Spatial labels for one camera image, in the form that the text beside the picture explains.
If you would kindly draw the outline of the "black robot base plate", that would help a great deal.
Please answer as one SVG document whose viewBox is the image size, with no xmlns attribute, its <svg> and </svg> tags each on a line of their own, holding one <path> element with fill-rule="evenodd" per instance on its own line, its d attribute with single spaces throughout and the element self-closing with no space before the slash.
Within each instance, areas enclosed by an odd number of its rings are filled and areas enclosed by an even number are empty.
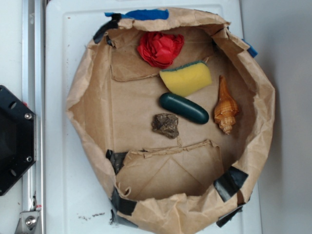
<svg viewBox="0 0 312 234">
<path fill-rule="evenodd" d="M 36 115 L 0 86 L 0 195 L 5 195 L 35 162 Z"/>
</svg>

